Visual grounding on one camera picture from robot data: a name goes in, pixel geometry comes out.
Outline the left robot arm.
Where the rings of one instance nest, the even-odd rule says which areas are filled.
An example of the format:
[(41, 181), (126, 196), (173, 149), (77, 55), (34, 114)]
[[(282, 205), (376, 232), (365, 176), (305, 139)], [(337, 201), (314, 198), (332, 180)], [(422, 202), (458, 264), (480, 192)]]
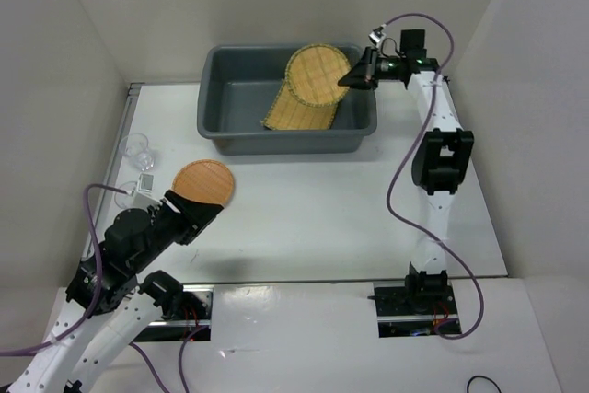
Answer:
[(148, 276), (165, 286), (108, 286), (104, 244), (80, 262), (59, 317), (17, 392), (57, 392), (75, 364), (97, 372), (147, 321), (183, 308), (183, 283), (214, 288), (212, 337), (158, 343), (153, 372), (178, 371), (192, 392), (370, 392), (378, 349), (370, 272), (387, 232), (381, 175), (363, 156), (221, 159), (196, 133), (195, 85), (147, 86), (132, 126), (156, 145), (156, 189), (131, 216), (153, 247)]

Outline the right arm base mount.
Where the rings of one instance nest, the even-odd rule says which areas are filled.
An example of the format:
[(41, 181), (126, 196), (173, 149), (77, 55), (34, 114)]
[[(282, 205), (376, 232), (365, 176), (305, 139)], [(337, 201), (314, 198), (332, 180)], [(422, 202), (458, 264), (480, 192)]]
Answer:
[(437, 326), (450, 336), (462, 333), (451, 285), (441, 292), (421, 289), (412, 295), (400, 281), (376, 282), (368, 298), (375, 304), (380, 338), (433, 336)]

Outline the rectangular bamboo mat tray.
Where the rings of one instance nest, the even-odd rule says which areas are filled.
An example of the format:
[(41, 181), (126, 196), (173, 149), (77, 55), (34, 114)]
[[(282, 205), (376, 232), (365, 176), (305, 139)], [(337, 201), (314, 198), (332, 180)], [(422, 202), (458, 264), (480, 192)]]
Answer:
[(311, 107), (298, 101), (283, 81), (279, 92), (261, 121), (263, 127), (280, 131), (328, 130), (338, 105)]

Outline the round green-rimmed bamboo tray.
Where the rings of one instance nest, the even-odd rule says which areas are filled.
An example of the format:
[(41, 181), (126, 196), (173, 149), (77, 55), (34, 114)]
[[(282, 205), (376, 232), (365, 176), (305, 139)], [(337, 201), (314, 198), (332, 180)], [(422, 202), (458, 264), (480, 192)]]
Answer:
[(327, 44), (307, 45), (297, 50), (285, 68), (285, 84), (293, 97), (314, 108), (337, 105), (349, 91), (339, 81), (351, 65), (338, 48)]

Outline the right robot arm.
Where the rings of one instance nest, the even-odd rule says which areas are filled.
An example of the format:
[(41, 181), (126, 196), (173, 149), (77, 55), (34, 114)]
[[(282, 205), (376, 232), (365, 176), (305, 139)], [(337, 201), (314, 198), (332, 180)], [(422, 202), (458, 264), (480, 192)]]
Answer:
[(447, 260), (453, 255), (447, 245), (449, 217), (467, 173), (474, 135), (462, 128), (451, 109), (439, 64), (424, 47), (424, 30), (402, 30), (392, 55), (384, 51), (387, 40), (383, 28), (373, 30), (370, 46), (339, 83), (374, 90), (384, 80), (399, 81), (415, 99), (422, 127), (401, 164), (410, 167), (425, 216), (412, 223), (422, 236), (403, 285), (377, 287), (371, 298), (380, 316), (435, 314), (446, 311), (452, 299), (447, 273)]

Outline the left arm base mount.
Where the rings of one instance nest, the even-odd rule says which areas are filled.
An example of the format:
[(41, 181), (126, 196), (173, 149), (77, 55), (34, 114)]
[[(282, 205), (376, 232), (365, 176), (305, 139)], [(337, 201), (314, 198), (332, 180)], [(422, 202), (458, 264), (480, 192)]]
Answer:
[(214, 301), (212, 285), (187, 284), (184, 294), (161, 318), (153, 320), (135, 343), (209, 341)]

